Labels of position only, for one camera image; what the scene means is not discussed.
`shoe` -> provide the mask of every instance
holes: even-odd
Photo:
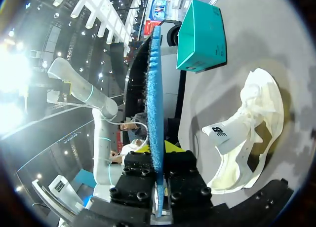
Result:
[[[242,105],[232,117],[202,128],[221,157],[219,169],[207,184],[212,194],[251,188],[263,171],[269,148],[283,130],[282,97],[277,83],[268,72],[261,68],[250,72],[240,98]],[[262,122],[265,122],[272,138],[252,172],[247,161],[254,143],[263,142],[255,131]]]

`red sign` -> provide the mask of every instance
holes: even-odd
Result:
[[[122,132],[117,131],[117,149],[118,149],[118,153],[122,152],[122,148],[123,148],[123,137],[122,137]]]
[[[145,29],[144,29],[144,35],[148,36],[150,35],[155,26],[158,26],[161,23],[161,21],[151,21],[151,20],[147,20],[146,24],[145,24]]]

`man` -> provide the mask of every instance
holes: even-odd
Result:
[[[141,122],[147,126],[147,113],[137,113],[131,122]],[[145,140],[147,137],[147,130],[140,124],[122,124],[118,126],[120,131],[126,132],[131,130],[137,139]]]
[[[120,153],[116,153],[115,151],[111,151],[112,162],[124,164],[125,156],[130,151],[137,151],[143,142],[144,142],[143,140],[135,139],[130,144],[123,146],[122,151]]]

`blue bristle pad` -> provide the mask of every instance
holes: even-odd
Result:
[[[160,26],[154,28],[147,74],[147,113],[150,149],[157,174],[158,217],[163,204],[163,103],[160,55]]]

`gray platform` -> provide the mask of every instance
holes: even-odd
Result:
[[[202,127],[226,120],[240,107],[247,75],[258,67],[277,81],[283,103],[283,133],[270,149],[271,159],[251,189],[213,195],[217,205],[235,206],[272,179],[285,178],[295,191],[306,178],[315,145],[310,138],[316,125],[316,52],[303,21],[288,0],[218,0],[228,48],[228,64],[200,74],[187,73],[179,140],[198,156],[206,182],[220,158]],[[269,132],[261,129],[266,141]],[[253,149],[262,152],[264,144]]]

